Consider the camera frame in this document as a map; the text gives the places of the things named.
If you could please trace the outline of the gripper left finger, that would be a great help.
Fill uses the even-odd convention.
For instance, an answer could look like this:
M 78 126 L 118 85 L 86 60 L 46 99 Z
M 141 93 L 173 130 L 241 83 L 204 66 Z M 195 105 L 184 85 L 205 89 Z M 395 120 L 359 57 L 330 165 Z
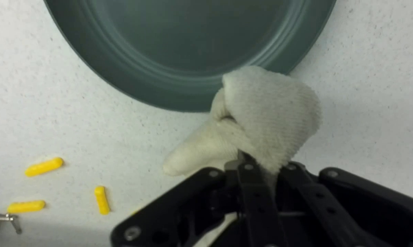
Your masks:
M 112 247 L 194 247 L 233 220 L 208 247 L 280 247 L 281 223 L 260 165 L 239 154 L 225 170 L 207 167 L 112 230 Z

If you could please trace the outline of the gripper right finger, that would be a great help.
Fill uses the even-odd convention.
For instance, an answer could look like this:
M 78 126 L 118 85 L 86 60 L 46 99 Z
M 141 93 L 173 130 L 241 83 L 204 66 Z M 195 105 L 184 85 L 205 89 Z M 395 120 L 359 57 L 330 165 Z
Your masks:
M 278 176 L 285 247 L 413 247 L 413 198 L 339 168 Z

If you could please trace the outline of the white cloth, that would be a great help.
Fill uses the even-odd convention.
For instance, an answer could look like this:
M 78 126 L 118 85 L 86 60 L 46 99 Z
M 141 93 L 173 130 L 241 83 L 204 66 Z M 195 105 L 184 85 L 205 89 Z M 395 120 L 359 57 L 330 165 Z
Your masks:
M 258 66 L 244 66 L 222 77 L 206 122 L 163 162 L 169 176 L 189 176 L 203 167 L 223 169 L 242 151 L 261 166 L 274 195 L 281 167 L 287 165 L 321 125 L 320 100 L 300 80 Z

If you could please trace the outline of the dark green plate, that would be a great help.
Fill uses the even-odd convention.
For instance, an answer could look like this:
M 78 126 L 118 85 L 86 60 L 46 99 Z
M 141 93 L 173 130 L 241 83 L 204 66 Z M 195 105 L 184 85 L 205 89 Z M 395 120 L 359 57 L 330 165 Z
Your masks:
M 147 105 L 209 111 L 227 72 L 290 73 L 337 0 L 43 0 L 70 47 Z

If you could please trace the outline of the yellow plastic piece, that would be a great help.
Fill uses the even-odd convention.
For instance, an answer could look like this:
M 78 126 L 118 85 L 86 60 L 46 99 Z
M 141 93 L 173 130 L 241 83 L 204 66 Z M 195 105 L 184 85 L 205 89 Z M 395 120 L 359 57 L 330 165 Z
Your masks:
M 48 173 L 56 169 L 59 169 L 60 167 L 62 167 L 63 164 L 64 164 L 64 160 L 60 157 L 56 157 L 49 161 L 44 161 L 44 162 L 29 166 L 25 170 L 24 174 L 27 177 L 34 177 L 37 175 L 42 175 L 44 173 Z
M 7 212 L 9 214 L 21 214 L 27 212 L 36 212 L 44 209 L 46 206 L 46 202 L 43 200 L 35 200 L 35 201 L 26 201 L 26 202 L 15 202 L 11 203 L 8 208 Z
M 102 215 L 109 214 L 110 206 L 106 195 L 106 188 L 104 186 L 97 186 L 94 190 L 94 194 L 98 205 L 99 213 Z

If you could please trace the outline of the small metal tool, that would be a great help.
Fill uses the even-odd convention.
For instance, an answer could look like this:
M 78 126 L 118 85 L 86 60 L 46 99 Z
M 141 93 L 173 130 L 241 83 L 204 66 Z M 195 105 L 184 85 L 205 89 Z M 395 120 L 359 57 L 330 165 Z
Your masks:
M 13 226 L 15 232 L 21 235 L 23 230 L 19 222 L 19 217 L 15 214 L 0 214 L 0 222 L 9 222 Z

